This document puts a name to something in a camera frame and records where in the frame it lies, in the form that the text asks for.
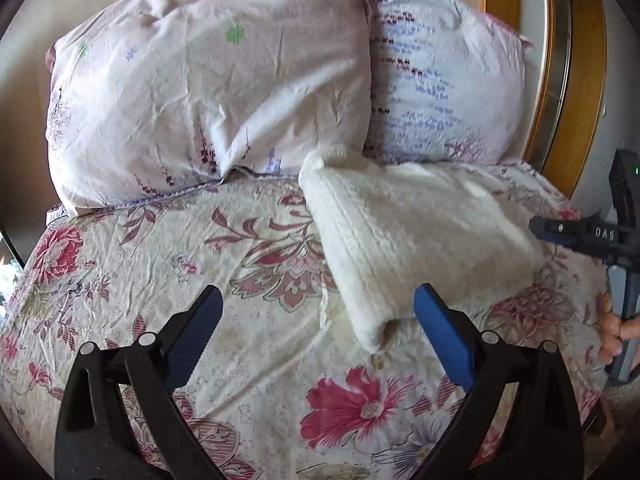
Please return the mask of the person's right hand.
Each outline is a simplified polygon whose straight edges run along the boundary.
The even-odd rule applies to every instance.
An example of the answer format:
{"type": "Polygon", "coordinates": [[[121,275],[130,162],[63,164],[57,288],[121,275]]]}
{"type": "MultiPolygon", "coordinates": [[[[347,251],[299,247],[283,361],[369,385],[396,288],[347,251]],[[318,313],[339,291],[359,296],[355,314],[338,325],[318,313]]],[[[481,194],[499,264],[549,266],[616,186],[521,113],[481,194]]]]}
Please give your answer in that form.
{"type": "Polygon", "coordinates": [[[601,341],[599,358],[603,364],[610,365],[622,353],[625,341],[639,337],[639,318],[623,321],[613,312],[612,298],[606,292],[597,296],[597,314],[601,341]]]}

